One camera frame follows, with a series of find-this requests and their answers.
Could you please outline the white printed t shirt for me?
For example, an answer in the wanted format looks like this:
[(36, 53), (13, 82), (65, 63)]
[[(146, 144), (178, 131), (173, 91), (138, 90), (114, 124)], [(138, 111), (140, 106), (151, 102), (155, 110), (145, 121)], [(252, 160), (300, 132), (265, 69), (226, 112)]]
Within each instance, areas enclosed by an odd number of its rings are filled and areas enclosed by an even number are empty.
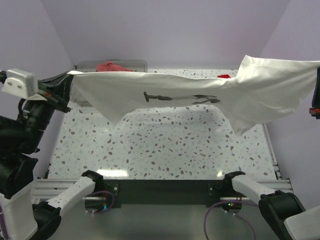
[(116, 124), (137, 109), (213, 105), (237, 135), (293, 114), (315, 88), (318, 61), (246, 55), (231, 78), (189, 78), (164, 73), (70, 71), (72, 83)]

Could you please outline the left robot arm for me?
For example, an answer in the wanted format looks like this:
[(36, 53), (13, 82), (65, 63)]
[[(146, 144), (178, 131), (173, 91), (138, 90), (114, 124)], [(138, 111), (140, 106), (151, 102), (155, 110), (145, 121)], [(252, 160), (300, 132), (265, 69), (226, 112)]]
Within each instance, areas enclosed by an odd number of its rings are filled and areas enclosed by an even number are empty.
[(38, 162), (32, 154), (56, 111), (68, 113), (73, 76), (69, 73), (36, 80), (29, 73), (0, 73), (5, 87), (21, 95), (16, 119), (0, 119), (0, 235), (4, 240), (46, 240), (60, 226), (63, 215), (89, 195), (104, 190), (103, 177), (87, 170), (68, 189), (54, 198), (32, 202), (33, 170)]

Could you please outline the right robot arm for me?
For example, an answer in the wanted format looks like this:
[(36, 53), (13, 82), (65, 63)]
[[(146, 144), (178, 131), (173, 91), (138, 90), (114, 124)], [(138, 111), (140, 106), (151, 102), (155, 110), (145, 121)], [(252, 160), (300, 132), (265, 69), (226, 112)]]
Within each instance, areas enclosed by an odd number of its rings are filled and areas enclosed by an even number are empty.
[(224, 175), (223, 192), (230, 197), (241, 193), (258, 205), (259, 211), (280, 240), (318, 240), (320, 207), (306, 210), (296, 195), (268, 188), (242, 171)]

